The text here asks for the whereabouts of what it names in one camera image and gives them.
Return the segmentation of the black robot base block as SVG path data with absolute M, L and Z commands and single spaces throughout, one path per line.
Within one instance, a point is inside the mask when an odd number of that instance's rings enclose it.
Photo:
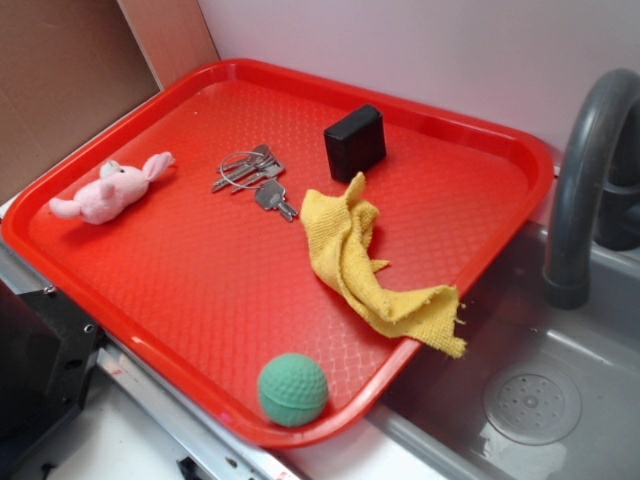
M 84 407 L 103 337 L 66 294 L 1 286 L 1 467 Z

